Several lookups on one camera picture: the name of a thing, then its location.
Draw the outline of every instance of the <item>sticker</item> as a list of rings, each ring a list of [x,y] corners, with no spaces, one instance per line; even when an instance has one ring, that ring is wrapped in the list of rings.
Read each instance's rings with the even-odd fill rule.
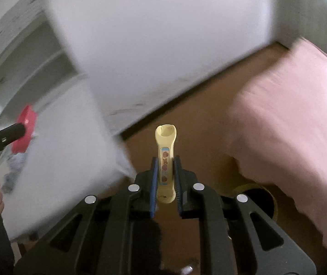
[[[160,184],[167,185],[168,181],[168,166],[170,160],[170,149],[168,147],[161,148],[161,162],[160,162]]]

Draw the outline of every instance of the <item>red plastic object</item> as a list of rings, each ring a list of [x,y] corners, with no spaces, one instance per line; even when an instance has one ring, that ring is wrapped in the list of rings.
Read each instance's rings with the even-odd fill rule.
[[[12,153],[25,153],[31,141],[31,135],[34,132],[36,122],[36,112],[32,110],[31,105],[27,105],[17,118],[17,123],[25,126],[25,135],[12,143]]]

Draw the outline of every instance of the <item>yellow toy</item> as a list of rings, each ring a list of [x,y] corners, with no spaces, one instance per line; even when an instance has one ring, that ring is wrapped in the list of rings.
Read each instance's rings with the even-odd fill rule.
[[[169,204],[176,197],[174,188],[174,142],[176,128],[174,125],[162,125],[156,128],[156,143],[158,147],[158,187],[157,200]]]

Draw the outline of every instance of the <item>brown floor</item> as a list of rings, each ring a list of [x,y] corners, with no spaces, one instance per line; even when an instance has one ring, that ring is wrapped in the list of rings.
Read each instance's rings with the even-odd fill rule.
[[[266,70],[287,52],[273,44],[239,64],[225,70],[166,113],[150,122],[126,140],[137,172],[148,170],[152,156],[157,156],[154,137],[158,125],[173,124],[177,129],[175,154],[180,155],[184,169],[196,173],[198,180],[210,185],[219,194],[249,183],[237,170],[233,159],[223,150],[228,120],[226,111],[243,85]],[[276,186],[267,187],[278,201],[278,225],[321,266],[327,260],[322,236],[309,219],[298,213],[293,200]],[[162,230],[162,259],[165,268],[178,270],[190,259],[199,259],[199,227],[196,220],[181,220],[176,202],[159,205],[155,216]]]

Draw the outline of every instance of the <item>pink towel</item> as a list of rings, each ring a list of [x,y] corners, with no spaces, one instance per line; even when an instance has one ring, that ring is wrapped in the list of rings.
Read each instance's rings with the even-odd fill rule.
[[[230,109],[228,154],[241,173],[292,197],[327,247],[327,55],[299,39]]]

